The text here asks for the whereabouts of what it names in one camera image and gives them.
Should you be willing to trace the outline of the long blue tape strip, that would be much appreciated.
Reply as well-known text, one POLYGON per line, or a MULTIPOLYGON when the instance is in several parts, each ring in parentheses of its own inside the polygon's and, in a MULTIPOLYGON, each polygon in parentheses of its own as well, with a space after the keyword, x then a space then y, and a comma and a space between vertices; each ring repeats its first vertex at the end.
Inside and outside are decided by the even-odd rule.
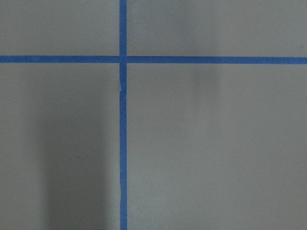
POLYGON ((128 228, 127 199, 127 2, 119 1, 120 229, 128 228))

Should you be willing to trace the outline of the crossing blue tape strip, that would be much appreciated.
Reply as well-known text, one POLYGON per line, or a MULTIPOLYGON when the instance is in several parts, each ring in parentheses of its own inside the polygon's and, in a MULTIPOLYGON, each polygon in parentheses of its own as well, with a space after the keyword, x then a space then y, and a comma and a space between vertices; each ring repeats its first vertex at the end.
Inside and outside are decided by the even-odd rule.
POLYGON ((286 64, 305 65, 306 57, 184 57, 184 56, 1 56, 1 63, 154 63, 154 64, 286 64))

